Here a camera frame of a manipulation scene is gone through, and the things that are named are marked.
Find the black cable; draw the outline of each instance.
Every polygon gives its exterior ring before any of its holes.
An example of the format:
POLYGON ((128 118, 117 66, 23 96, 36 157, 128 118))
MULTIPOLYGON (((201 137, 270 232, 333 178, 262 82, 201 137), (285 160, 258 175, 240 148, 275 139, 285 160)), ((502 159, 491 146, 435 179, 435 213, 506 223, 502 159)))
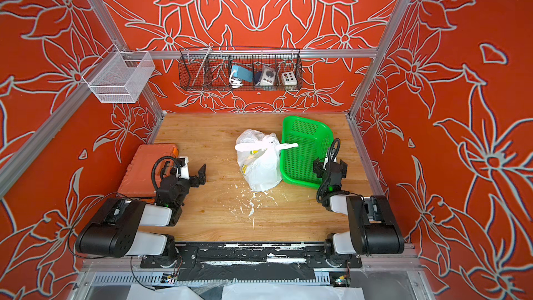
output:
POLYGON ((82 214, 80 214, 76 220, 74 221, 74 223, 72 223, 72 226, 70 226, 70 229, 69 229, 69 232, 67 234, 67 247, 68 247, 68 250, 70 251, 70 253, 75 256, 75 257, 78 257, 78 258, 83 258, 83 259, 100 259, 100 258, 106 258, 107 256, 96 256, 96 257, 87 257, 87 256, 80 256, 78 254, 76 254, 72 248, 70 248, 70 236, 72 235, 72 232, 74 231, 74 227, 79 223, 79 221, 82 219, 82 217, 90 210, 92 209, 93 207, 95 207, 98 203, 100 203, 101 201, 103 201, 104 198, 107 198, 109 197, 110 195, 113 195, 113 194, 116 194, 116 195, 119 195, 119 196, 122 196, 126 199, 129 199, 129 200, 133 200, 133 198, 130 198, 124 194, 121 194, 119 192, 111 192, 111 193, 108 193, 107 195, 105 195, 104 197, 101 197, 99 198, 97 201, 93 201, 92 203, 89 204, 89 207, 83 211, 82 214))
POLYGON ((333 139, 330 149, 328 150, 327 157, 328 157, 328 163, 327 163, 327 178, 320 184, 320 187, 316 191, 316 202, 319 204, 324 203, 326 200, 331 198, 332 196, 339 195, 339 194, 350 194, 348 191, 335 191, 331 192, 329 194, 326 194, 327 191, 327 184, 330 182, 330 174, 331 174, 331 165, 330 162, 334 162, 335 158, 338 155, 338 151, 341 149, 341 140, 339 138, 333 139))
POLYGON ((156 182, 156 168, 163 160, 167 160, 167 159, 168 160, 172 160, 174 162, 174 164, 176 166, 178 166, 178 162, 177 162, 177 159, 175 157, 164 156, 164 157, 160 157, 160 158, 157 159, 156 163, 154 164, 154 167, 152 167, 152 175, 151 175, 152 184, 154 185, 155 191, 157 191, 159 189, 157 187, 157 182, 156 182))
POLYGON ((159 173, 159 178, 161 179, 161 181, 164 178, 164 174, 165 174, 166 168, 169 166, 169 163, 170 163, 170 161, 167 161, 167 162, 165 162, 164 166, 161 167, 161 172, 159 173))
POLYGON ((148 286, 141 284, 141 282, 137 279, 137 276, 135 275, 135 273, 133 273, 133 256, 130 256, 130 270, 132 272, 133 279, 135 279, 137 284, 143 286, 145 289, 149 289, 151 291, 155 291, 155 289, 149 288, 148 286))

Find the wooden table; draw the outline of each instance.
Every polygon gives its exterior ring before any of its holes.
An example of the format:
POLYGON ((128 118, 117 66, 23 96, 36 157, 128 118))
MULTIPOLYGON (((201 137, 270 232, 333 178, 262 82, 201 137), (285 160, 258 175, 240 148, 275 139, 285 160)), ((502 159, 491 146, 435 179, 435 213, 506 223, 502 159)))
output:
MULTIPOLYGON (((276 133, 286 114, 168 114, 156 143, 175 143, 196 175, 207 164, 207 183, 191 188, 174 227, 140 230, 173 235, 176 241, 323 241, 348 230, 346 216, 316 202, 316 190, 281 182, 253 192, 237 164, 235 140, 246 129, 276 133)), ((338 158, 348 164, 343 190, 372 194, 344 114, 304 114, 328 125, 341 139, 338 158)))

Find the orange case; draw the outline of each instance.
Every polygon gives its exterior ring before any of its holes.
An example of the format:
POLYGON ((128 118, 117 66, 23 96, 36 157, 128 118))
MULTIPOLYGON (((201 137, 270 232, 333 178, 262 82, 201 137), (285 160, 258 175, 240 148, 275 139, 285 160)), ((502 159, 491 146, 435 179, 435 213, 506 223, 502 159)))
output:
MULTIPOLYGON (((133 160, 126 170, 126 175, 118 188, 118 192, 128 197, 155 197, 156 192, 152 185, 151 172, 154 163, 163 156, 177 157, 176 144, 141 145, 135 152, 133 160)), ((161 178, 159 173, 166 161, 159 164, 156 169, 156 183, 159 186, 161 178)))

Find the green plastic basket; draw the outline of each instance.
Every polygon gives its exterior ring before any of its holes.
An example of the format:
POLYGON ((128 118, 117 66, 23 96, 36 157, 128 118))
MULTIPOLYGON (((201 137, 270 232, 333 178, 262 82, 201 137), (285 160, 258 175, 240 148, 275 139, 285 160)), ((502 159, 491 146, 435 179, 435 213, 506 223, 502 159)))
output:
POLYGON ((332 142, 333 132, 324 123, 298 116, 285 117, 281 143, 298 143, 298 147, 281 150, 283 180, 318 189, 322 179, 313 173, 313 161, 323 159, 332 142))

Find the black wire basket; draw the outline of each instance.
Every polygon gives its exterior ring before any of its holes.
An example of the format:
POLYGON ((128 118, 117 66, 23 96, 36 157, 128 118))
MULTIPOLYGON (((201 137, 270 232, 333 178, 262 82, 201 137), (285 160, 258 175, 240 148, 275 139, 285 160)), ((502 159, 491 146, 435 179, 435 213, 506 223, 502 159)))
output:
POLYGON ((302 61, 299 49, 255 48, 244 46, 181 48, 178 60, 180 87, 195 90, 299 90, 302 88, 302 61), (253 81, 242 80, 232 88, 230 73, 234 65, 252 72, 253 81), (271 86, 260 86, 264 67, 274 70, 271 86), (285 85, 283 73, 292 72, 296 84, 285 85))

